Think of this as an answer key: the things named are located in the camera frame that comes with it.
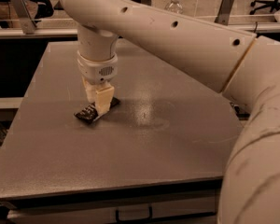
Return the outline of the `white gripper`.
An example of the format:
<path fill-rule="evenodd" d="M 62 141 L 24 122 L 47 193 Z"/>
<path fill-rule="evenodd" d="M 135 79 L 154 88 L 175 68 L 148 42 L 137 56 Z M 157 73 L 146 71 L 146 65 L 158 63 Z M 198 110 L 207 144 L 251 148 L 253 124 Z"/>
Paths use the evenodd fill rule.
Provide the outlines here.
<path fill-rule="evenodd" d="M 106 81 L 110 81 L 118 72 L 117 54 L 115 52 L 82 52 L 79 50 L 77 66 L 83 76 L 82 81 L 88 102 L 95 102 L 98 115 L 104 115 L 109 111 L 114 96 L 114 87 Z"/>

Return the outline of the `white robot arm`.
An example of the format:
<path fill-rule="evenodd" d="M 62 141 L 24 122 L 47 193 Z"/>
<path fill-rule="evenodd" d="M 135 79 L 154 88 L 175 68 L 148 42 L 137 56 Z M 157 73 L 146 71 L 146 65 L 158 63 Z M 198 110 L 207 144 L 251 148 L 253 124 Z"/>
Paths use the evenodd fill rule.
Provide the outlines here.
<path fill-rule="evenodd" d="M 89 100 L 110 107 L 119 36 L 222 94 L 250 118 L 226 166 L 218 224 L 280 224 L 280 43 L 131 0 L 60 0 L 78 24 Z"/>

